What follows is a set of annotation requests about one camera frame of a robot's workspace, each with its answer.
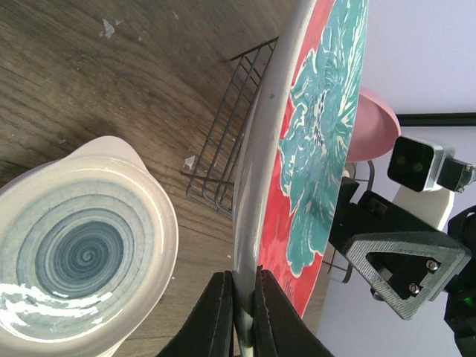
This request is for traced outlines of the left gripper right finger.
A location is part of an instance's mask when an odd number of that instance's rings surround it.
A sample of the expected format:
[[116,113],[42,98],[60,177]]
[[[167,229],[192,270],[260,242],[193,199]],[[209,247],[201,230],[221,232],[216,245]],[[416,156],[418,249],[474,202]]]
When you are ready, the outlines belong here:
[[256,356],[331,356],[307,328],[271,271],[259,267],[253,308]]

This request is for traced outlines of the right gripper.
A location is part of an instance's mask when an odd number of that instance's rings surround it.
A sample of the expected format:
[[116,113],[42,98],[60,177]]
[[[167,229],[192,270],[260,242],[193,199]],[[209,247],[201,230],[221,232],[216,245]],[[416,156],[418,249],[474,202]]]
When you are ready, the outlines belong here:
[[371,190],[356,203],[359,183],[344,178],[330,242],[402,319],[434,300],[472,258],[471,251]]

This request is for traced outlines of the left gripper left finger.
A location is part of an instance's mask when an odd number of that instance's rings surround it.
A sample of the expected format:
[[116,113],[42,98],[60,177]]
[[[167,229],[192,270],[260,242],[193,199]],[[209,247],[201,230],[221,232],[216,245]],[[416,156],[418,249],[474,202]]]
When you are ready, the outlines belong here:
[[158,357],[232,356],[233,278],[213,274],[187,320]]

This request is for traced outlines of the pink plastic plate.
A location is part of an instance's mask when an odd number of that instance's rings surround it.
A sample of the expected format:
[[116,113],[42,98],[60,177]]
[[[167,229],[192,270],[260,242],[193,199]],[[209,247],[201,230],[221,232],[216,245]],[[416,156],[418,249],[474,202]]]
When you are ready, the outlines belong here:
[[387,154],[400,135],[401,127],[392,108],[362,86],[347,162],[370,161]]

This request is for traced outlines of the black wire dish rack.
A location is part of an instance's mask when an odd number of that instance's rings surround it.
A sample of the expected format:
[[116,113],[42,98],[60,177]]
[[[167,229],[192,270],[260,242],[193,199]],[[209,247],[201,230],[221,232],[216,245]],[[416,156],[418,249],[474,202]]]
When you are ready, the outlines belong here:
[[233,218],[234,181],[251,104],[276,42],[270,39],[225,61],[236,66],[233,75],[201,153],[194,164],[185,164],[191,172],[181,172],[190,179],[186,196],[228,221]]

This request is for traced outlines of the beige blue swirl dish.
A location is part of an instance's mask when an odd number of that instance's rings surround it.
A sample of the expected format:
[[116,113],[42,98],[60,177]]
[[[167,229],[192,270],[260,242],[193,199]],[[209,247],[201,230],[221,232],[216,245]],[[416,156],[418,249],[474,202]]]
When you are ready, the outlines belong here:
[[112,356],[173,275],[176,212],[103,136],[1,189],[1,354]]

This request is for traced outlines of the red floral plate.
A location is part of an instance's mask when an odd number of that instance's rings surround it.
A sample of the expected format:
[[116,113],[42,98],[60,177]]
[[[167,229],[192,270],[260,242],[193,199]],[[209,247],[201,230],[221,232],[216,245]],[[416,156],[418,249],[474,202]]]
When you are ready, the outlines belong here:
[[298,315],[327,248],[358,108],[366,1],[299,1],[251,107],[234,183],[235,316],[253,356],[254,281],[270,271]]

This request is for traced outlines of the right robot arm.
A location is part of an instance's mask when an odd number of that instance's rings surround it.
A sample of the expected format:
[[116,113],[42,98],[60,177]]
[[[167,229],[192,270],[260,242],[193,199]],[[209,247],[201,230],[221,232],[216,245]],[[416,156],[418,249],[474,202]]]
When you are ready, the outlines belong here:
[[475,355],[475,208],[448,218],[453,192],[401,187],[393,201],[343,178],[329,241],[375,299],[410,320],[446,292],[444,321],[462,356]]

